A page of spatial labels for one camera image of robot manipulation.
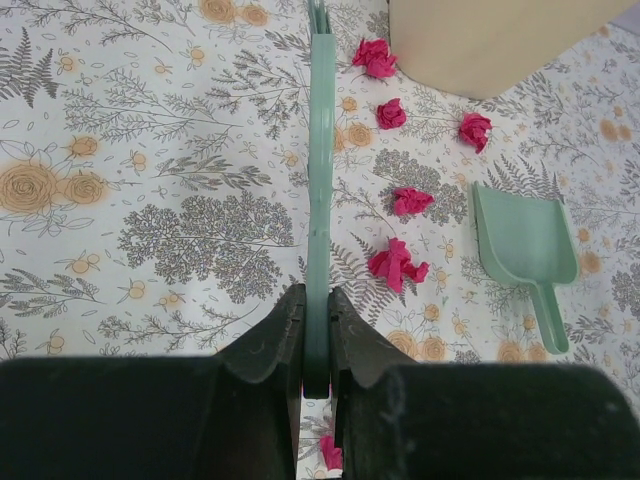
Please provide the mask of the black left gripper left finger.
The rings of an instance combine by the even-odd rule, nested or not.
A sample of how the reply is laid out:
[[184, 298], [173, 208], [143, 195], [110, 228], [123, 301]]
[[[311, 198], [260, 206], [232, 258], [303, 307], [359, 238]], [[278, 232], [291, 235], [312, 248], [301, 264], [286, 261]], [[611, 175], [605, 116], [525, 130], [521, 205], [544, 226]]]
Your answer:
[[305, 289], [219, 353], [1, 366], [5, 479], [292, 479]]

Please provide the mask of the green hand brush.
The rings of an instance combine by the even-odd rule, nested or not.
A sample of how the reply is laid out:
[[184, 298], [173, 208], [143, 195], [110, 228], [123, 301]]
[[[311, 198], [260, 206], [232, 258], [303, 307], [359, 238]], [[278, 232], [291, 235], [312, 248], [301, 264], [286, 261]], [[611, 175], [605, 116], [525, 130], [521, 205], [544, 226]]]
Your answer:
[[329, 263], [336, 43], [323, 1], [308, 3], [311, 33], [309, 103], [309, 233], [306, 273], [306, 320], [303, 353], [304, 396], [329, 393]]

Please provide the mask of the green dustpan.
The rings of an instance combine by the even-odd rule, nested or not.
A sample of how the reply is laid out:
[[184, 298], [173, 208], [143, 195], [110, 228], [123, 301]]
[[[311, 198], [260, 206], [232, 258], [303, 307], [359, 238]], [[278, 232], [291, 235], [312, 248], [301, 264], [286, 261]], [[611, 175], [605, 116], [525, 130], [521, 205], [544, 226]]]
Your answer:
[[555, 294], [579, 276], [579, 262], [559, 200], [471, 188], [480, 261], [489, 277], [524, 287], [534, 307], [544, 347], [564, 354], [569, 341]]

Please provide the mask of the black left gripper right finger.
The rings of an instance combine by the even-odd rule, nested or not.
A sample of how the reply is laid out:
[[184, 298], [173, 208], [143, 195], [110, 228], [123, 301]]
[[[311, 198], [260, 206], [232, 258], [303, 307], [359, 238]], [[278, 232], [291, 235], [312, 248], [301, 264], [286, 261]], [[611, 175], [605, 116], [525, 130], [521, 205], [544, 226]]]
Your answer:
[[576, 364], [420, 363], [329, 297], [335, 440], [347, 479], [635, 479], [639, 425]]

